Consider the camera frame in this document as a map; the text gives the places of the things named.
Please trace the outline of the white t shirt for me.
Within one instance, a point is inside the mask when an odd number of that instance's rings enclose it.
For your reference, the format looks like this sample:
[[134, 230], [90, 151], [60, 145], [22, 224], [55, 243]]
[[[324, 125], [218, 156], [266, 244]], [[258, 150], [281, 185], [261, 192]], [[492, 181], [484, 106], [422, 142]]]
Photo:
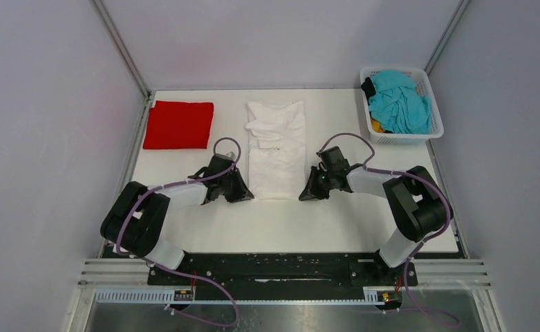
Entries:
[[296, 201], [306, 184], [306, 112], [302, 101], [246, 104], [248, 186], [256, 199]]

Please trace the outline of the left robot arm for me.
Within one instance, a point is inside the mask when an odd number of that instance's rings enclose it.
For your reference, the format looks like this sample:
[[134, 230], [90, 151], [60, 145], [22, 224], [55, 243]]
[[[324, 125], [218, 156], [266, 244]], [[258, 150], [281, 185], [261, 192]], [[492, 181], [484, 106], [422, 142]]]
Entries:
[[165, 217], [170, 211], [208, 204], [220, 196], [228, 203], [254, 198], [235, 161], [214, 154], [207, 166], [175, 185], [151, 189], [137, 181], [127, 183], [103, 220], [100, 234], [118, 252], [163, 266], [171, 282], [183, 284], [190, 278], [191, 266], [183, 261], [186, 252], [162, 237]]

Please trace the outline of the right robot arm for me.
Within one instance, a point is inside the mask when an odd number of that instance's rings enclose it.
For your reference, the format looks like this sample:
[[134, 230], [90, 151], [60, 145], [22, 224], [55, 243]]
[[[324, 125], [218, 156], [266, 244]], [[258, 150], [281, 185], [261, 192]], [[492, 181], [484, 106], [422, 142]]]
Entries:
[[311, 168], [300, 201], [325, 200], [333, 190], [387, 200], [395, 231], [377, 251], [373, 276], [380, 284], [392, 284], [400, 276], [400, 265], [448, 228], [453, 217], [451, 205], [423, 166], [401, 172], [352, 165], [339, 147], [321, 151], [318, 156], [320, 162]]

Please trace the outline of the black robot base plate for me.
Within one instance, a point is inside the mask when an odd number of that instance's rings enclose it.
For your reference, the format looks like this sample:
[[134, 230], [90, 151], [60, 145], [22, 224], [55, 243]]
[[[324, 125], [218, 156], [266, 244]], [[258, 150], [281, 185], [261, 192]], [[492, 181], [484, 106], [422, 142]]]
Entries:
[[182, 274], [210, 278], [239, 301], [356, 300], [363, 289], [417, 286], [413, 264], [383, 268], [371, 252], [189, 253]]

